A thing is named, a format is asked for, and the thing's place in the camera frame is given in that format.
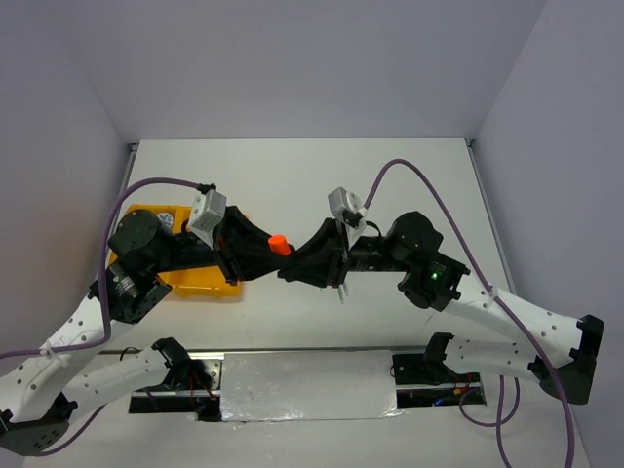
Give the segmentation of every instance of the orange object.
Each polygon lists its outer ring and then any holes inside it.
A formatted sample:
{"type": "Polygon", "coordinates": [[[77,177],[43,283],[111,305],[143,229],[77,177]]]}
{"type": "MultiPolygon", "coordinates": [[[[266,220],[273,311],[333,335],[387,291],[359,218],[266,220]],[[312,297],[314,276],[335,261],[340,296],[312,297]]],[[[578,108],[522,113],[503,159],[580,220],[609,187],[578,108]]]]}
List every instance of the orange object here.
{"type": "Polygon", "coordinates": [[[291,246],[285,236],[269,237],[269,249],[277,255],[289,256],[291,254],[291,246]]]}
{"type": "MultiPolygon", "coordinates": [[[[174,219],[174,223],[171,226],[174,233],[181,232],[182,223],[191,214],[189,207],[171,205],[132,205],[128,208],[126,214],[136,210],[149,210],[156,215],[171,215],[174,219]]],[[[112,253],[110,263],[115,258],[116,255],[112,253]]],[[[208,296],[221,299],[224,297],[239,297],[243,293],[243,284],[239,282],[236,286],[228,285],[218,266],[169,271],[167,273],[159,273],[158,276],[165,283],[171,285],[173,292],[180,297],[208,296]]]]}

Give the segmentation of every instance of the white wall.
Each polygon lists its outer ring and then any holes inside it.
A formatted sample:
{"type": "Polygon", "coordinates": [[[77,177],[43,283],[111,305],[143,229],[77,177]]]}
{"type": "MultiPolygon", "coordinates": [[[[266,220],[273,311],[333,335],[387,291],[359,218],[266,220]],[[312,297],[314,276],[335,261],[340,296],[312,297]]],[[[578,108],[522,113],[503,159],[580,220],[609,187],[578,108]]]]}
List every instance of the white wall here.
{"type": "Polygon", "coordinates": [[[48,2],[126,141],[472,137],[543,4],[48,2]]]}
{"type": "MultiPolygon", "coordinates": [[[[46,16],[39,2],[0,2],[0,352],[40,345],[77,305],[125,164],[46,16]]],[[[0,448],[0,466],[20,465],[0,448]]]]}
{"type": "Polygon", "coordinates": [[[592,399],[575,411],[596,468],[623,453],[623,20],[619,0],[549,0],[476,144],[519,292],[606,322],[592,399]]]}

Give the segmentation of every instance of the yellow bin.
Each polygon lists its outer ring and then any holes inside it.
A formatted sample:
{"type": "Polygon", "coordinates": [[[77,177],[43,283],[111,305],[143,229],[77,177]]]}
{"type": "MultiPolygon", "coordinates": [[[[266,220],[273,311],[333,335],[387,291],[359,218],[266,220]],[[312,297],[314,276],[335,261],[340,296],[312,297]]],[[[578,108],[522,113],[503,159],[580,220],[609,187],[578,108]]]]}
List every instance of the yellow bin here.
{"type": "MultiPolygon", "coordinates": [[[[175,234],[181,232],[182,223],[191,214],[190,207],[176,205],[131,205],[126,211],[126,215],[136,210],[148,210],[167,218],[169,222],[171,222],[172,216],[172,231],[175,234]]],[[[113,262],[115,258],[116,256],[113,253],[110,257],[110,262],[113,262]]],[[[165,283],[171,285],[174,293],[180,297],[207,296],[221,299],[224,297],[239,297],[243,293],[242,283],[239,282],[236,286],[228,285],[218,266],[170,271],[160,273],[159,276],[165,283]]]]}

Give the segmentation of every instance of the gray wall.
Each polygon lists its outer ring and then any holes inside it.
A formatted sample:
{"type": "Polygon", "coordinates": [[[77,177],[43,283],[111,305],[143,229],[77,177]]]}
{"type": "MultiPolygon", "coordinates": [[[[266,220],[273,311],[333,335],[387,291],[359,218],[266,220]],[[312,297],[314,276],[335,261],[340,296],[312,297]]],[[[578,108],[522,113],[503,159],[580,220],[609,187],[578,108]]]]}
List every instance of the gray wall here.
{"type": "MultiPolygon", "coordinates": [[[[73,311],[125,164],[46,16],[38,2],[0,2],[0,351],[39,346],[73,311]]],[[[20,465],[0,448],[0,466],[20,465]]]]}
{"type": "Polygon", "coordinates": [[[606,321],[592,400],[575,411],[596,468],[624,454],[623,20],[620,0],[549,0],[476,144],[519,292],[606,321]]]}
{"type": "Polygon", "coordinates": [[[48,2],[126,141],[474,136],[543,4],[48,2]]]}

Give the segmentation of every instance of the orange cap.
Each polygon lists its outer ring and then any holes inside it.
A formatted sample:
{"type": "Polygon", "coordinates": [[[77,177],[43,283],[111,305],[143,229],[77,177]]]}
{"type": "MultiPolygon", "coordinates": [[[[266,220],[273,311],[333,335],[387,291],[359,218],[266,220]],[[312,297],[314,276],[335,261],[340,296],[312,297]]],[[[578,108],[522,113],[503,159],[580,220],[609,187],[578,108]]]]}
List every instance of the orange cap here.
{"type": "Polygon", "coordinates": [[[291,246],[285,236],[269,237],[269,249],[277,255],[289,256],[291,254],[291,246]]]}

